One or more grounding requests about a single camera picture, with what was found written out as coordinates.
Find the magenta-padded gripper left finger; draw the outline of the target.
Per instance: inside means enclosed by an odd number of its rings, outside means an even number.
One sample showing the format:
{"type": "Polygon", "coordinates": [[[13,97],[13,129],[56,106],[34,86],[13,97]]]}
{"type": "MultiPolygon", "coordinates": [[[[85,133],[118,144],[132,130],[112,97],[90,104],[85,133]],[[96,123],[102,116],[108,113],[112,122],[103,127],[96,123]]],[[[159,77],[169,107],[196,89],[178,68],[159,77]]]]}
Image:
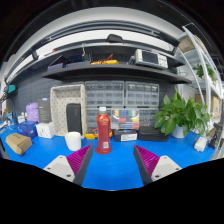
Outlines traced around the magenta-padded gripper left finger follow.
{"type": "Polygon", "coordinates": [[[93,147],[88,145],[69,156],[57,156],[44,170],[81,186],[92,155],[93,147]]]}

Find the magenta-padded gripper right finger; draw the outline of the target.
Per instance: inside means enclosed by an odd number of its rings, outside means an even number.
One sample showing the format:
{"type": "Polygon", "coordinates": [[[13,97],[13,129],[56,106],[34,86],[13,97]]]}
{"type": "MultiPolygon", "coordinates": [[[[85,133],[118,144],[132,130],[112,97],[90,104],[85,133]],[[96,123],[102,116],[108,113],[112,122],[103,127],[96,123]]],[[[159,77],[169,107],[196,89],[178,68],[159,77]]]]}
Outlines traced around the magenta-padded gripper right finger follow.
{"type": "Polygon", "coordinates": [[[144,185],[181,170],[181,167],[167,155],[159,157],[138,145],[134,146],[133,155],[144,185]]]}

